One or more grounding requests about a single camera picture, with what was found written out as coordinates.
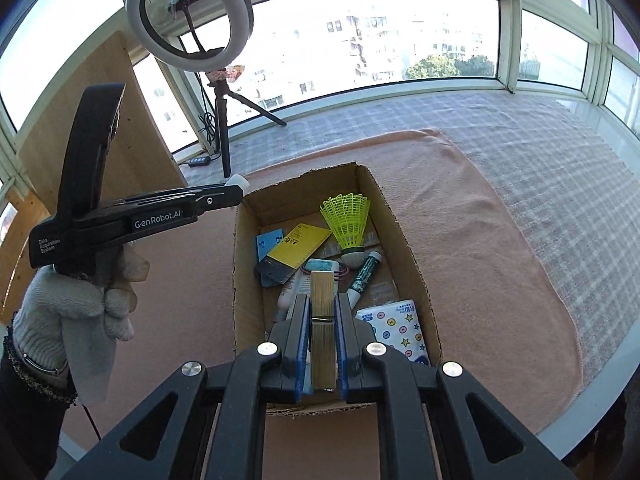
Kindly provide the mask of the black sleeved left forearm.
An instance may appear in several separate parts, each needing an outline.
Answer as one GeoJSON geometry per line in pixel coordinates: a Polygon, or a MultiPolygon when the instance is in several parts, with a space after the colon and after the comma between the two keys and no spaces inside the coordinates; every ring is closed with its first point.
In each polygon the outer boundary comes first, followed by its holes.
{"type": "Polygon", "coordinates": [[[1,477],[43,479],[54,467],[66,411],[77,392],[67,374],[48,377],[3,339],[1,359],[1,477]]]}

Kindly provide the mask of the white knit gloved left hand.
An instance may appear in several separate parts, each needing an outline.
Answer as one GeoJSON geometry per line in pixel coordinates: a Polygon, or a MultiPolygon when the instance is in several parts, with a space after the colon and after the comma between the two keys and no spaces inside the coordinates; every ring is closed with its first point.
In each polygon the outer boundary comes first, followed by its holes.
{"type": "Polygon", "coordinates": [[[72,385],[79,401],[105,401],[119,341],[134,336],[129,315],[138,304],[132,285],[146,280],[150,264],[129,244],[99,255],[96,282],[39,269],[29,284],[11,332],[27,369],[45,385],[72,385]]]}

